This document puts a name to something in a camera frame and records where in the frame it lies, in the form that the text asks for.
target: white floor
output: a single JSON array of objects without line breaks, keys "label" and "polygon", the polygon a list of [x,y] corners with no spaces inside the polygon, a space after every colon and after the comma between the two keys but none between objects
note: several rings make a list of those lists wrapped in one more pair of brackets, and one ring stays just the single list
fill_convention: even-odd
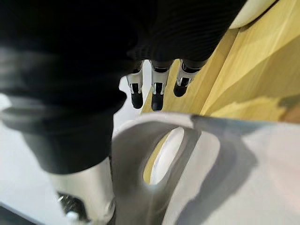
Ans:
[{"label": "white floor", "polygon": [[[144,101],[151,87],[151,66],[143,66]],[[136,118],[141,109],[131,105],[126,78],[120,82],[120,90],[127,94],[124,106],[114,116],[114,133],[128,120]],[[0,95],[0,110],[9,106],[8,99]],[[55,199],[48,177],[39,168],[21,135],[0,122],[0,205],[4,203],[22,214],[46,225],[68,224]]]}]

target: black fingertip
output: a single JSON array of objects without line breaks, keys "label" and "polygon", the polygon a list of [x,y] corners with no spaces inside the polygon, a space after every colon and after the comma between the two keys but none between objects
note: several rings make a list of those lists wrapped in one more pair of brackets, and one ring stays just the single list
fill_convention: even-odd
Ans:
[{"label": "black fingertip", "polygon": [[186,92],[187,92],[187,88],[188,87],[185,87],[185,86],[179,86],[177,84],[177,82],[175,83],[175,86],[174,86],[174,94],[176,97],[181,97],[183,96]]},{"label": "black fingertip", "polygon": [[143,106],[143,94],[142,93],[131,94],[131,102],[135,109],[140,109]]},{"label": "black fingertip", "polygon": [[151,108],[153,111],[160,111],[163,108],[164,95],[152,94]]}]

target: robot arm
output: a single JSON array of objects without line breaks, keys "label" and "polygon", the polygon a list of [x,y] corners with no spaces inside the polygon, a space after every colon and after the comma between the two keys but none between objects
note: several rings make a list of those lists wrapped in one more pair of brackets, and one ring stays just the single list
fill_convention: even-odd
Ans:
[{"label": "robot arm", "polygon": [[72,219],[107,223],[114,212],[109,164],[113,114],[126,95],[142,106],[142,61],[152,62],[152,108],[169,69],[182,96],[246,0],[1,1],[3,122],[21,131]]}]

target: wooden surface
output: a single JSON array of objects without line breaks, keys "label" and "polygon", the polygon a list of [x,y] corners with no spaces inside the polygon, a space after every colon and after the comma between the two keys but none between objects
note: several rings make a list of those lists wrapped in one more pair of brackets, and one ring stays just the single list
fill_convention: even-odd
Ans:
[{"label": "wooden surface", "polygon": [[280,0],[242,28],[199,112],[300,122],[300,1]]},{"label": "wooden surface", "polygon": [[[181,98],[173,94],[179,62],[174,63],[163,111],[300,123],[300,0],[279,0],[236,33],[226,33]],[[150,91],[142,112],[151,111]],[[151,168],[145,168],[146,181]]]}]

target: oval hole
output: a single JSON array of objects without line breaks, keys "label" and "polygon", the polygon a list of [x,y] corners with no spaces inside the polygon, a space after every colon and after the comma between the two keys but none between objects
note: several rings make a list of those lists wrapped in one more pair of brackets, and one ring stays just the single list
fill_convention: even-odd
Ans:
[{"label": "oval hole", "polygon": [[179,150],[183,136],[184,129],[178,127],[158,142],[143,172],[147,184],[156,185],[163,179]]}]

